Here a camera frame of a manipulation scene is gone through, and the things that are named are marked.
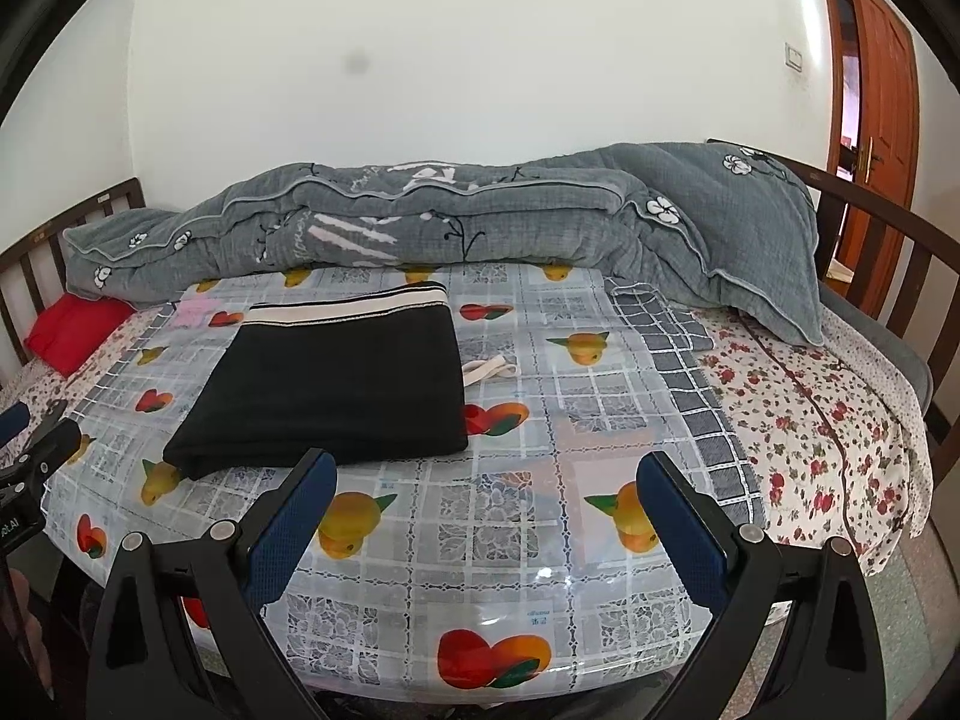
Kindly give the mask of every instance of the checkered cloth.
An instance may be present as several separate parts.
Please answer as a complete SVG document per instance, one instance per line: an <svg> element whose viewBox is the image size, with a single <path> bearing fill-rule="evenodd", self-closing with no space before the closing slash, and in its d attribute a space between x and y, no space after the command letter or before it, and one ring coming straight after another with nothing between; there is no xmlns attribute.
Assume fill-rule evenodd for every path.
<svg viewBox="0 0 960 720"><path fill-rule="evenodd" d="M702 327L642 285L605 285L598 271L329 268L191 288L73 413L90 442L51 481L51 538L104 583L128 531L171 541L241 517L285 470L237 467L191 482L158 462L229 345L234 314L428 275L448 288L462 361L501 354L517 375L467 388L466 452L340 469L338 494L367 506L366 535L345 543L320 527L265 611L280 650L311 685L435 703L556 695L683 661L709 613L690 604L642 519L615 519L614 503L630 498L638 460L662 449L734 522L763 524L765 511L693 360L709 344ZM79 527L101 529L101 557L80 550ZM438 649L460 629L498 652L548 653L549 668L510 688L453 688Z"/></svg>

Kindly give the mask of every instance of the floral bedsheet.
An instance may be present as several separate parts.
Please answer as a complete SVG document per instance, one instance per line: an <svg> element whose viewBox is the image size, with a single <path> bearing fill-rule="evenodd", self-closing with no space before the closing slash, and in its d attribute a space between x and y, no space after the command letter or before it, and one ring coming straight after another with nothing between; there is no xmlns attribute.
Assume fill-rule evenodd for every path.
<svg viewBox="0 0 960 720"><path fill-rule="evenodd" d="M730 310L693 314L714 339L699 362L767 496L767 533L805 546L843 536L866 574L880 572L905 524L918 533L928 513L925 437L904 428L884 392L912 389L854 372L847 347L875 349L852 328L831 350L790 346Z"/></svg>
<svg viewBox="0 0 960 720"><path fill-rule="evenodd" d="M39 357L33 358L0 391L0 413L20 400L30 409L30 426L6 446L0 447L0 467L20 454L30 433L40 424L47 406L53 400L64 399L67 413L80 402L85 394L103 378L110 367L120 359L146 330L157 315L157 309L140 311L121 324L107 341L90 355L80 370L64 378Z"/></svg>

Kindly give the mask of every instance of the white stripe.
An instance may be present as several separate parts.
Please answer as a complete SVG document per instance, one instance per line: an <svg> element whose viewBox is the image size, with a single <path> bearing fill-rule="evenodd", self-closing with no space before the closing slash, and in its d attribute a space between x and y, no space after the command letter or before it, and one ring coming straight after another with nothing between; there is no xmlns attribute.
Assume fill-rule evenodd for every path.
<svg viewBox="0 0 960 720"><path fill-rule="evenodd" d="M411 167L459 167L456 162L408 162L406 165L394 165L387 167L387 172L392 170L410 170Z"/></svg>
<svg viewBox="0 0 960 720"><path fill-rule="evenodd" d="M360 217L360 220L366 224L393 224L395 221L400 221L403 217L385 217L385 218L376 218L376 217Z"/></svg>
<svg viewBox="0 0 960 720"><path fill-rule="evenodd" d="M360 254L363 254L366 257L376 257L378 260L387 260L388 262L396 262L397 257L392 254L387 254L385 251L377 251L373 248L362 247L361 245L354 244L351 241L348 241L346 238L341 238L338 234L332 233L329 230L325 230L322 227L311 226L308 230L314 238L318 238L327 244L333 244L335 247L344 248L347 251L356 251Z"/></svg>
<svg viewBox="0 0 960 720"><path fill-rule="evenodd" d="M447 305L443 287L405 290L393 295L371 295L363 300L341 303L312 303L302 306L251 308L243 324L319 324L360 319L370 314L387 314L406 308Z"/></svg>
<svg viewBox="0 0 960 720"><path fill-rule="evenodd" d="M369 238L371 241L379 241L381 244L395 244L397 242L397 239L392 235L380 233L376 230L368 230L366 227L351 224L348 221L342 220L342 218L329 217L326 214L314 214L313 218L320 223L328 224L331 227L339 227L341 230L347 230L347 232L358 232L365 238Z"/></svg>

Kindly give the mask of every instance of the pink sticker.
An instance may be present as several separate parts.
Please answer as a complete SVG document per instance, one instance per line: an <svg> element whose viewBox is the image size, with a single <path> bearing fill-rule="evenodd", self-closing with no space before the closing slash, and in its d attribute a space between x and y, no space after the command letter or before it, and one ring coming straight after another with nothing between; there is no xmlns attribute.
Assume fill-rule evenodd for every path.
<svg viewBox="0 0 960 720"><path fill-rule="evenodd" d="M215 314L222 303L212 298L184 298L170 317L169 327L203 327L210 314Z"/></svg>

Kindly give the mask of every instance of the red pillow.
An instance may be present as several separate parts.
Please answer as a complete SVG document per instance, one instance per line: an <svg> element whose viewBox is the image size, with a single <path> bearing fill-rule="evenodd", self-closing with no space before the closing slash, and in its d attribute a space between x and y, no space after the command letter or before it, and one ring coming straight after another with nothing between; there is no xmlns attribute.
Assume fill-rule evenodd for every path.
<svg viewBox="0 0 960 720"><path fill-rule="evenodd" d="M66 293L37 317L27 348L68 378L132 313L122 300L84 300Z"/></svg>

